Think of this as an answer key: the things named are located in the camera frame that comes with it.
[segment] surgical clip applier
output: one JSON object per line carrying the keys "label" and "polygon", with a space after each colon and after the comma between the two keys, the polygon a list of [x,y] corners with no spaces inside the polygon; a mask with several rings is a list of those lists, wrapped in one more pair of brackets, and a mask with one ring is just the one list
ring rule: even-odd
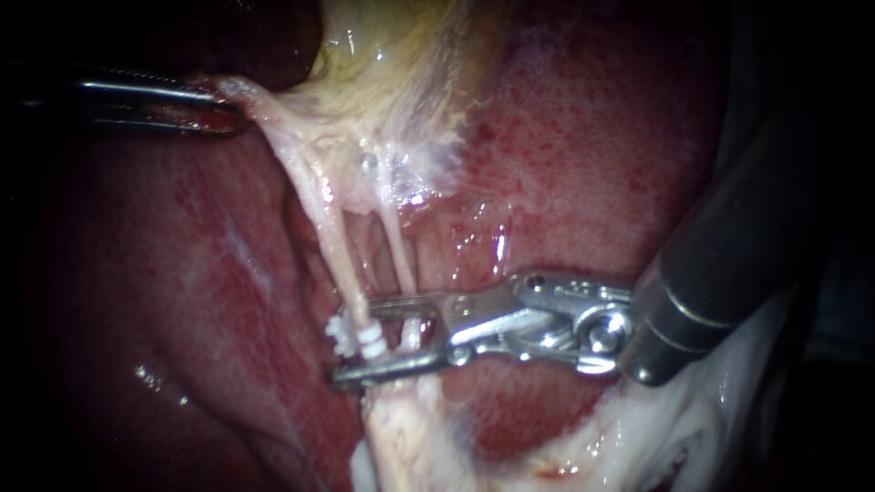
{"label": "surgical clip applier", "polygon": [[479,292],[374,299],[378,320],[431,320],[430,342],[405,354],[347,364],[331,373],[338,389],[357,390],[447,367],[479,355],[549,360],[582,374],[613,374],[628,336],[628,290],[562,272],[532,270]]}

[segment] metal jaw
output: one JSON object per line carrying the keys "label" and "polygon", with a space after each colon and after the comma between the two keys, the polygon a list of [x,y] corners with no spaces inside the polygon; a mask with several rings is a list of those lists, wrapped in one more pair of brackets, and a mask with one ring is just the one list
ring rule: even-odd
{"label": "metal jaw", "polygon": [[582,374],[610,374],[629,339],[626,315],[631,291],[562,272],[532,271],[510,278],[527,309],[553,313],[564,321],[559,331],[511,333],[521,356],[563,362]]}
{"label": "metal jaw", "polygon": [[629,296],[626,289],[579,275],[532,270],[480,292],[373,300],[371,313],[377,319],[432,321],[432,340],[411,354],[336,369],[332,384],[358,389],[460,367],[484,354],[553,361],[582,374],[610,374],[629,337]]}

